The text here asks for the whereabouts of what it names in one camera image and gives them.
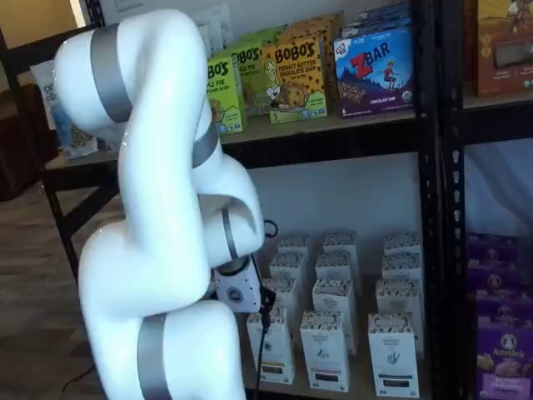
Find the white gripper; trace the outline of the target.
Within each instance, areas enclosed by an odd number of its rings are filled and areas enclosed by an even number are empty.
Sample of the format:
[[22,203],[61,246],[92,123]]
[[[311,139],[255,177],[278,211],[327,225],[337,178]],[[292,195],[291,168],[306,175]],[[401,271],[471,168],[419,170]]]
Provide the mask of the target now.
[[262,328],[271,324],[276,293],[261,286],[261,276],[252,255],[232,260],[214,270],[217,298],[235,313],[260,313]]

